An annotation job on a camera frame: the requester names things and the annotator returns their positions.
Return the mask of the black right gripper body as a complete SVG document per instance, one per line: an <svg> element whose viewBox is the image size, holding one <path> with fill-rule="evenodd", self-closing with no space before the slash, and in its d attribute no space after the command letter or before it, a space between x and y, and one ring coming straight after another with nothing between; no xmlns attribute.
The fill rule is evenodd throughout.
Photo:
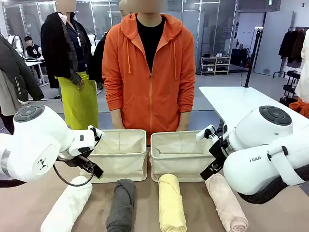
<svg viewBox="0 0 309 232"><path fill-rule="evenodd" d="M223 167L226 158L232 153L232 147L228 139L215 138L209 152L215 158L215 164Z"/></svg>

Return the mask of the person's right hand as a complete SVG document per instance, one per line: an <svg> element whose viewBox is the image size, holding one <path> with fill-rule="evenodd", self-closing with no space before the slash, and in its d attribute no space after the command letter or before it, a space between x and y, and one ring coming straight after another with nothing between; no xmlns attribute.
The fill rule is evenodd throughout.
<svg viewBox="0 0 309 232"><path fill-rule="evenodd" d="M121 110L116 109L110 111L111 113L111 118L112 118L112 125L115 130L124 130L125 127L122 122L122 115L121 115Z"/></svg>

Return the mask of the person's left hand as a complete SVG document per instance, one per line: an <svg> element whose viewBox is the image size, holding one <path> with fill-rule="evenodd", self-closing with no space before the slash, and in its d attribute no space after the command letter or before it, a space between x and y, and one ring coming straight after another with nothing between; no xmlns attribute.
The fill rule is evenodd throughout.
<svg viewBox="0 0 309 232"><path fill-rule="evenodd" d="M176 131L188 131L190 122L190 112L180 114L180 121Z"/></svg>

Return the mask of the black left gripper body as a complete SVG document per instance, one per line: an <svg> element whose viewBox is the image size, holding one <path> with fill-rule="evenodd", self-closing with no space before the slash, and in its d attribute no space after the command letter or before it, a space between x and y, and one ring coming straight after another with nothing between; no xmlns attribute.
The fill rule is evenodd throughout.
<svg viewBox="0 0 309 232"><path fill-rule="evenodd" d="M72 162L74 165L80 167L88 173L93 173L94 166L96 165L94 162L84 156L76 156L72 159Z"/></svg>

